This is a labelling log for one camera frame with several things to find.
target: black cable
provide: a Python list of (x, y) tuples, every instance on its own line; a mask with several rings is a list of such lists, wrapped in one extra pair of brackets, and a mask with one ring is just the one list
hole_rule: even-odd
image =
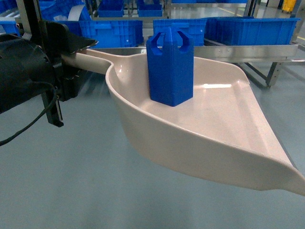
[(19, 136), (20, 134), (22, 134), (24, 131), (26, 131), (27, 129), (29, 129), (32, 125), (35, 124), (35, 122), (37, 122), (45, 113), (47, 113), (50, 109), (52, 109), (52, 107), (55, 105), (58, 97), (57, 97), (57, 94), (56, 94), (56, 89), (54, 88), (54, 86), (50, 83), (46, 83), (46, 82), (33, 82), (34, 84), (41, 84), (43, 86), (47, 86), (48, 90), (52, 90), (53, 91), (53, 99), (51, 100), (51, 102), (49, 103), (49, 105), (47, 107), (45, 107), (43, 109), (43, 111), (30, 123), (28, 124), (26, 127), (24, 127), (23, 129), (21, 129), (20, 131), (17, 131), (14, 135), (12, 135), (11, 137), (3, 140), (3, 141), (0, 141), (0, 146), (3, 146), (7, 143), (9, 143), (11, 140), (13, 140), (14, 138), (16, 138), (17, 136)]

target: white dustpan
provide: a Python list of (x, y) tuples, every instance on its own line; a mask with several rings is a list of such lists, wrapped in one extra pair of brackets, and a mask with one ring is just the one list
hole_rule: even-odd
[(106, 82), (125, 134), (144, 157), (193, 177), (305, 196), (305, 178), (293, 167), (235, 65), (195, 58), (194, 97), (170, 107), (150, 100), (146, 54), (85, 50), (64, 59), (95, 72), (108, 69)]

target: stainless steel frame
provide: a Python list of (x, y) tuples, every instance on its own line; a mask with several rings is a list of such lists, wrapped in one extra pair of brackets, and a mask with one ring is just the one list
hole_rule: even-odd
[[(231, 63), (246, 63), (268, 87), (275, 84), (283, 64), (304, 64), (305, 59), (291, 59), (296, 55), (298, 45), (260, 45), (260, 46), (196, 46), (196, 57)], [(146, 47), (98, 49), (116, 55), (146, 53)], [(271, 62), (268, 75), (264, 75), (251, 62)]]

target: gray floor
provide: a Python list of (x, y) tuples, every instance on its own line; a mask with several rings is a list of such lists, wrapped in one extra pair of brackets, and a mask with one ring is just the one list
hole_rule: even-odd
[[(266, 70), (267, 65), (260, 67)], [(304, 67), (285, 67), (270, 89), (251, 87), (305, 174)], [(61, 107), (64, 127), (56, 128), (44, 117), (0, 147), (1, 229), (305, 228), (305, 197), (189, 177), (138, 155), (100, 75)], [(35, 97), (0, 115), (0, 139), (42, 108)]]

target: blue plastic object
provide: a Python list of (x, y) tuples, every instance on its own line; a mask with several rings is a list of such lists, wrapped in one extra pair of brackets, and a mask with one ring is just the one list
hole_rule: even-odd
[(68, 26), (70, 32), (78, 36), (82, 36), (81, 27), (78, 21), (57, 21), (57, 22)]
[(103, 0), (104, 5), (122, 5), (124, 4), (123, 0)]
[[(153, 0), (152, 2), (153, 2), (155, 5), (160, 4), (160, 0)], [(137, 0), (137, 6), (139, 6), (139, 5), (145, 5), (144, 0)]]
[(135, 47), (143, 43), (139, 20), (79, 21), (84, 37), (99, 41), (95, 48)]
[(45, 10), (55, 5), (55, 1), (39, 1), (40, 10)]
[(98, 15), (100, 17), (122, 17), (124, 15), (124, 4), (100, 4)]
[(299, 18), (219, 18), (217, 41), (226, 45), (289, 44)]
[[(164, 34), (162, 50), (157, 41)], [(178, 47), (177, 36), (183, 45)], [(152, 100), (177, 106), (193, 97), (193, 38), (176, 27), (165, 27), (146, 43), (149, 89)]]
[[(157, 33), (164, 27), (174, 26), (177, 27), (187, 34), (191, 35), (194, 39), (195, 46), (203, 46), (204, 40), (204, 29), (207, 19), (161, 19), (153, 20), (153, 32)], [(177, 36), (178, 45), (182, 45), (182, 39), (180, 36)], [(161, 35), (158, 40), (158, 45), (163, 45), (163, 35)]]
[(4, 3), (4, 0), (0, 0), (0, 13), (3, 13), (7, 10), (7, 7)]
[(19, 30), (16, 27), (15, 21), (0, 21), (0, 26), (3, 27), (3, 29), (6, 33), (16, 33), (16, 34), (18, 34), (18, 36), (20, 36)]
[(41, 8), (41, 15), (45, 20), (54, 20), (54, 17), (62, 15), (65, 17), (69, 16), (70, 10), (73, 6), (84, 4), (81, 0), (55, 0), (55, 4), (52, 1), (40, 1), (43, 3)]
[(218, 19), (249, 19), (254, 17), (211, 17), (206, 18), (206, 25), (205, 25), (205, 32), (204, 32), (204, 38), (216, 41), (217, 40), (217, 21)]
[(196, 3), (196, 0), (172, 0), (172, 3)]
[(17, 7), (16, 0), (4, 0), (7, 9), (14, 9)]
[(138, 5), (139, 17), (161, 17), (162, 5), (160, 4), (148, 4)]

